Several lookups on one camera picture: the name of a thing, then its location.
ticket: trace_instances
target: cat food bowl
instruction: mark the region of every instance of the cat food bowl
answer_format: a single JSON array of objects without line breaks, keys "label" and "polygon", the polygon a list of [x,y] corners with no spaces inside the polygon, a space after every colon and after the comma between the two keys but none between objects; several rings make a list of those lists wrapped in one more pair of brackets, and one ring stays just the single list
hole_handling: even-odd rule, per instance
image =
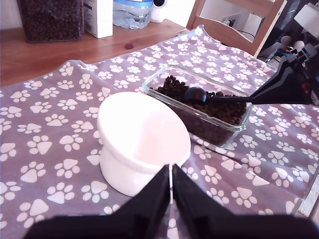
[{"label": "cat food bowl", "polygon": [[106,98],[99,108],[98,130],[103,176],[128,196],[140,192],[164,165],[181,166],[190,156],[182,120],[147,95],[121,92]]}]

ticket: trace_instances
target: wooden table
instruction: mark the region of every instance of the wooden table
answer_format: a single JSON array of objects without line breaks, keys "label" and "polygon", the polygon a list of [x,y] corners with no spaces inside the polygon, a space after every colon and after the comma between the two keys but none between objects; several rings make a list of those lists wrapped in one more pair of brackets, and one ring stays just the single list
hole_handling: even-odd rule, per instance
[{"label": "wooden table", "polygon": [[[176,36],[183,27],[169,20],[150,23],[144,29],[114,26],[113,36],[97,39],[85,32],[80,41],[27,43],[22,29],[1,32],[1,86],[44,75],[70,59],[85,63],[99,62],[136,51]],[[125,44],[134,48],[126,50]]]}]

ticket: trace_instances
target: jar of kibble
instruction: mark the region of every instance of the jar of kibble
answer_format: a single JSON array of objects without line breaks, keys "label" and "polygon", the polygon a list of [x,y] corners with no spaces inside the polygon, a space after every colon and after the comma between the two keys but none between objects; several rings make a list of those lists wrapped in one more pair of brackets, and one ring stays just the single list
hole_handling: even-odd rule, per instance
[{"label": "jar of kibble", "polygon": [[29,42],[78,40],[84,33],[83,0],[17,0]]}]

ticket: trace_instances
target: purple tablecloth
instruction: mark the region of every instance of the purple tablecloth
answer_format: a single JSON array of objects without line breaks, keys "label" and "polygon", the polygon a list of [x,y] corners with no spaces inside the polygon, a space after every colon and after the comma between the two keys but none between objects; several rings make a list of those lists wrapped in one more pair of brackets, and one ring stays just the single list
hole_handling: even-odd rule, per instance
[{"label": "purple tablecloth", "polygon": [[[142,93],[142,82],[167,63],[248,93],[274,73],[248,53],[217,43],[199,26],[103,62],[70,60],[50,74],[2,88],[3,238],[21,238],[34,222],[55,215],[110,214],[129,199],[100,171],[98,107],[110,94]],[[182,169],[236,214],[294,214],[318,173],[318,107],[255,106],[247,129],[226,149],[190,137],[191,156]],[[170,212],[167,236],[183,235],[176,229],[176,209]],[[160,234],[166,234],[165,227]]]}]

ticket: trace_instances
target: chair backrest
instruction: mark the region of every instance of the chair backrest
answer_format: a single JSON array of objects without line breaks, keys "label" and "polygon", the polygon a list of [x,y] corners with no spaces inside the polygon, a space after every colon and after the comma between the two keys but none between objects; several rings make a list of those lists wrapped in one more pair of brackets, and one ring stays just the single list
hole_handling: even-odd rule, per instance
[{"label": "chair backrest", "polygon": [[253,56],[257,56],[265,44],[267,37],[273,29],[276,21],[279,18],[286,0],[225,0],[233,3],[241,8],[247,9],[250,12],[257,13],[265,17],[265,20],[260,27],[254,41],[247,39],[236,29],[227,26],[221,22],[200,17],[204,7],[205,0],[196,0],[190,18],[187,23],[188,29],[196,28],[198,25],[204,24],[207,33],[221,41],[227,46],[242,49]]}]

